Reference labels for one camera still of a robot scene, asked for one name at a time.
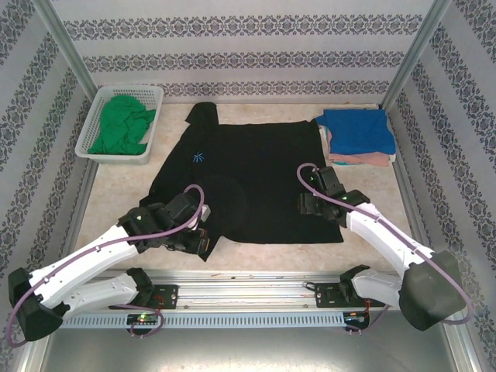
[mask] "floral border pattern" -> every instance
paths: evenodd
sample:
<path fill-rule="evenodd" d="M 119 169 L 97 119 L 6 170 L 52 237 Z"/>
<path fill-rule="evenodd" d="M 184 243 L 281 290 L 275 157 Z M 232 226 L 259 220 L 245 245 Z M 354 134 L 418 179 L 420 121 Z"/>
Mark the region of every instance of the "floral border pattern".
<path fill-rule="evenodd" d="M 421 15 L 248 15 L 66 21 L 72 40 L 199 36 L 413 35 Z"/>
<path fill-rule="evenodd" d="M 90 109 L 91 103 L 87 98 L 84 99 L 83 105 L 77 114 L 74 129 L 72 130 L 71 137 L 69 138 L 62 161 L 59 165 L 59 171 L 55 181 L 53 182 L 52 192 L 48 197 L 48 202 L 45 206 L 45 211 L 42 214 L 40 228 L 36 231 L 36 238 L 33 241 L 33 246 L 29 252 L 29 259 L 26 262 L 26 269 L 31 272 L 39 269 L 45 260 L 48 243 L 53 232 L 53 228 L 57 224 L 57 216 L 64 200 L 64 195 L 67 191 L 67 186 L 71 179 L 72 170 L 76 163 L 76 153 L 74 149 L 78 141 L 79 133 L 83 128 L 84 120 Z"/>
<path fill-rule="evenodd" d="M 47 165 L 58 129 L 63 122 L 77 82 L 77 78 L 69 68 L 45 119 L 40 136 L 36 140 L 33 153 L 29 157 L 26 170 L 19 182 L 19 188 L 15 191 L 14 200 L 10 203 L 11 208 L 5 215 L 2 230 L 0 230 L 0 246 L 2 247 L 0 250 L 0 279 L 4 277 L 4 271 L 9 265 L 9 257 L 16 246 L 18 235 L 21 233 L 24 219 L 31 206 L 35 190 L 38 188 L 41 174 Z"/>
<path fill-rule="evenodd" d="M 41 86 L 52 68 L 59 49 L 52 36 L 47 33 L 38 47 L 34 59 L 22 77 L 19 89 L 15 91 L 11 105 L 5 110 L 0 122 L 0 172 L 9 159 L 9 154 L 21 134 L 28 114 L 31 112 Z"/>
<path fill-rule="evenodd" d="M 456 6 L 496 64 L 496 12 L 488 0 L 456 0 Z"/>
<path fill-rule="evenodd" d="M 490 208 L 482 198 L 479 185 L 474 180 L 474 174 L 465 160 L 466 157 L 455 131 L 451 128 L 448 116 L 422 63 L 415 65 L 411 77 L 422 97 L 429 118 L 432 120 L 432 127 L 436 131 L 453 177 L 458 183 L 460 194 L 465 200 L 465 206 L 468 207 L 468 213 L 474 226 L 477 227 L 477 235 L 482 242 L 482 247 L 486 250 L 487 258 L 492 262 L 492 269 L 496 270 L 496 222 L 492 219 Z"/>
<path fill-rule="evenodd" d="M 403 52 L 183 53 L 84 57 L 89 71 L 163 71 L 221 68 L 397 67 Z"/>
<path fill-rule="evenodd" d="M 429 191 L 432 206 L 439 220 L 448 250 L 458 260 L 463 287 L 474 303 L 474 325 L 477 327 L 480 340 L 484 344 L 484 351 L 488 354 L 488 361 L 496 369 L 496 339 L 494 338 L 496 331 L 494 329 L 494 321 L 491 319 L 488 306 L 484 303 L 485 298 L 481 294 L 481 286 L 477 281 L 472 264 L 467 258 L 467 251 L 460 238 L 453 213 L 450 211 L 450 205 L 446 202 L 443 187 L 440 184 L 439 177 L 432 163 L 432 158 L 429 155 L 429 151 L 420 132 L 419 124 L 405 91 L 401 91 L 396 100 L 396 105 L 407 129 L 408 137 L 415 152 L 415 158 L 424 177 L 425 186 Z"/>
<path fill-rule="evenodd" d="M 167 97 L 220 95 L 382 95 L 389 81 L 230 81 L 154 84 Z"/>
<path fill-rule="evenodd" d="M 33 17 L 34 6 L 30 0 L 11 0 L 0 16 L 0 66 L 17 43 L 28 21 Z"/>
<path fill-rule="evenodd" d="M 458 100 L 463 105 L 468 118 L 483 144 L 484 151 L 489 155 L 493 169 L 496 171 L 496 124 L 494 113 L 487 105 L 486 98 L 477 88 L 477 83 L 463 63 L 460 52 L 456 49 L 444 26 L 439 26 L 434 32 L 430 45 L 444 67 L 446 76 L 454 88 Z"/>

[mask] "white wall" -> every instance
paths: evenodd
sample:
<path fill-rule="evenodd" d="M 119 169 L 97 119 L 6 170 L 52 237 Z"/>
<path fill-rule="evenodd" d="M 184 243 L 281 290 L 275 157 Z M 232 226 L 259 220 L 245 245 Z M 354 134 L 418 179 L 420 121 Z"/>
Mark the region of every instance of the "white wall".
<path fill-rule="evenodd" d="M 380 103 L 432 0 L 57 0 L 97 84 L 166 102 Z"/>

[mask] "patterned wallpaper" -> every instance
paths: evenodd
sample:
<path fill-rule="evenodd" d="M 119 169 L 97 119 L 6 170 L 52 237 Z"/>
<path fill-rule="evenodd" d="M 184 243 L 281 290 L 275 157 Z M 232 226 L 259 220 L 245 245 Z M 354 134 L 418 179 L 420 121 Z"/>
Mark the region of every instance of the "patterned wallpaper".
<path fill-rule="evenodd" d="M 0 371 L 7 371 L 15 355 L 5 343 L 7 277 L 64 252 L 88 166 L 74 147 L 90 102 L 29 0 L 2 1 L 0 13 Z"/>
<path fill-rule="evenodd" d="M 53 2 L 96 84 L 166 102 L 380 103 L 432 0 Z"/>
<path fill-rule="evenodd" d="M 496 12 L 453 1 L 390 112 L 430 243 L 458 259 L 470 335 L 496 370 Z"/>

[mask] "table surface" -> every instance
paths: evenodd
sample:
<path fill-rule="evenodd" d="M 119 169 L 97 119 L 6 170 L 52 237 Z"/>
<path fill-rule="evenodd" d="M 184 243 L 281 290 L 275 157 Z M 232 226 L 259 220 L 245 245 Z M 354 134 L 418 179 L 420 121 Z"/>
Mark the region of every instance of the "table surface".
<path fill-rule="evenodd" d="M 79 249 L 114 225 L 117 218 L 138 205 L 148 194 L 170 151 L 185 131 L 184 121 L 193 105 L 163 105 L 153 139 L 150 162 L 145 166 L 100 164 L 76 243 Z M 246 124 L 297 122 L 322 114 L 335 105 L 218 105 L 219 122 Z M 398 228 L 409 234 L 408 221 L 392 166 L 336 166 L 339 179 L 349 190 L 361 190 Z M 116 265 L 115 269 L 142 267 L 165 270 L 276 270 L 341 272 L 359 264 L 391 271 L 389 263 L 366 241 L 342 229 L 339 244 L 249 244 L 221 238 L 205 263 L 197 256 L 164 248 Z"/>

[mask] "black bracket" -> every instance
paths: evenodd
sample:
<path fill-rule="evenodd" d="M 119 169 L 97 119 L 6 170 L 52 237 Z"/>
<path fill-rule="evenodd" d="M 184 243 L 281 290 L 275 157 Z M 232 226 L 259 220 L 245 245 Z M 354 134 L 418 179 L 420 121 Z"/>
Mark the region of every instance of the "black bracket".
<path fill-rule="evenodd" d="M 365 308 L 367 300 L 356 297 L 346 300 L 339 283 L 307 283 L 306 288 L 315 292 L 315 304 L 317 308 Z M 384 304 L 379 301 L 370 300 L 372 308 L 383 308 Z"/>
<path fill-rule="evenodd" d="M 353 287 L 352 279 L 359 272 L 370 269 L 369 266 L 359 265 L 349 269 L 339 276 L 339 283 L 307 283 L 308 290 L 315 292 L 317 308 L 362 308 L 384 307 L 384 304 L 375 300 L 361 298 Z"/>
<path fill-rule="evenodd" d="M 146 308 L 174 310 L 179 298 L 179 286 L 174 284 L 155 285 L 150 301 Z"/>

